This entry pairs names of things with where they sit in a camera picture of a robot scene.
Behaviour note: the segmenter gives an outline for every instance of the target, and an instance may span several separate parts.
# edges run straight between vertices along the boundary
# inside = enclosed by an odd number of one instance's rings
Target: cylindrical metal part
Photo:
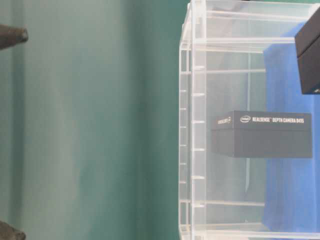
[[[0,24],[0,50],[25,43],[28,39],[27,29]]]

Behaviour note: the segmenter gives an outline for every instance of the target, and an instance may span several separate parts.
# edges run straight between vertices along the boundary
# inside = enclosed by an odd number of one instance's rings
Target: black box
[[[213,121],[212,150],[234,158],[311,158],[311,114],[231,111]]]
[[[320,94],[320,9],[295,36],[301,90]]]

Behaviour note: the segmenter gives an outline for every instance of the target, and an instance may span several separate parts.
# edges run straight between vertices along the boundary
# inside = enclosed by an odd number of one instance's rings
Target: clear acrylic box
[[[320,98],[301,93],[295,47],[318,7],[188,5],[179,47],[180,239],[320,239]]]

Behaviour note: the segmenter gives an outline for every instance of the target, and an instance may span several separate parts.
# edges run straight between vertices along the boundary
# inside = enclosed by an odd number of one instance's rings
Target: blue cloth
[[[286,37],[294,36],[297,25]],[[312,158],[266,160],[263,223],[275,232],[319,232],[320,98],[302,95],[294,44],[273,44],[264,51],[269,112],[312,114]]]

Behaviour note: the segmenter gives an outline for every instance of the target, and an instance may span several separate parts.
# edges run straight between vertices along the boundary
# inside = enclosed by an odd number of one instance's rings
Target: green backdrop
[[[31,240],[178,239],[187,3],[1,1],[30,40],[0,52],[0,219]]]

